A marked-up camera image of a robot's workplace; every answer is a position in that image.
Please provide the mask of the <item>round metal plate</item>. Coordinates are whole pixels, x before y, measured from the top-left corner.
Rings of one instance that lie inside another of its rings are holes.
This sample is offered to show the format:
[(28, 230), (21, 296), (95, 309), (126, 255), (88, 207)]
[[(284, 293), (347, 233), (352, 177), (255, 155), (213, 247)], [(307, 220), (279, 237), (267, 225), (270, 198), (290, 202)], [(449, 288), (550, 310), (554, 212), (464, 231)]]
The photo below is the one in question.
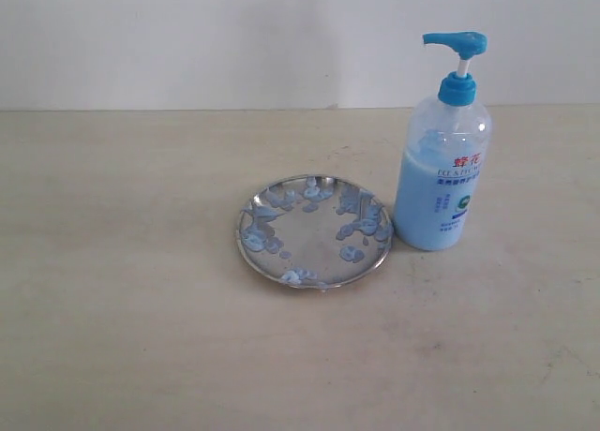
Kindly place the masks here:
[(336, 176), (301, 174), (249, 198), (236, 241), (260, 275), (293, 289), (330, 290), (382, 265), (393, 225), (369, 190)]

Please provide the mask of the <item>blue pump lotion bottle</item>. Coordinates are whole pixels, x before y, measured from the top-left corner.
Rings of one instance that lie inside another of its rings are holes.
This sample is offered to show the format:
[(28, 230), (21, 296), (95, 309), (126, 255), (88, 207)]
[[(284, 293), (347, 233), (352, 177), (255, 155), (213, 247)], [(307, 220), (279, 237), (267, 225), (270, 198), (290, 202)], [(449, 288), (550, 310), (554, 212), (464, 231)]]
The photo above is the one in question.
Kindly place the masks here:
[(422, 100), (408, 124), (393, 220), (405, 244), (438, 251), (456, 244), (470, 211), (491, 138), (492, 122), (476, 100), (471, 60), (487, 49), (481, 33), (427, 33), (426, 45), (443, 45), (458, 56), (438, 93)]

